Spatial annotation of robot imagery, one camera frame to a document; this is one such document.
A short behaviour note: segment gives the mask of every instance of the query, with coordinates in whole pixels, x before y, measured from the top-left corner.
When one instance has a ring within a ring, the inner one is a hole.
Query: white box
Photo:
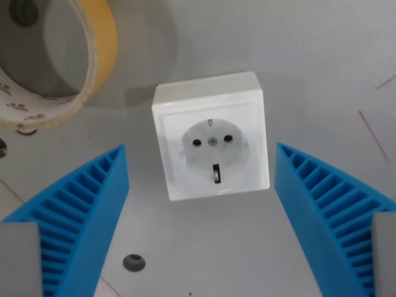
[[[255,73],[159,85],[152,111],[171,200],[269,188],[264,99]]]

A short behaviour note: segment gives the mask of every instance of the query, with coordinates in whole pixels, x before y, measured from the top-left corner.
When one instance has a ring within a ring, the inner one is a hole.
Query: power socket
[[[255,73],[161,84],[152,111],[171,200],[269,188]]]

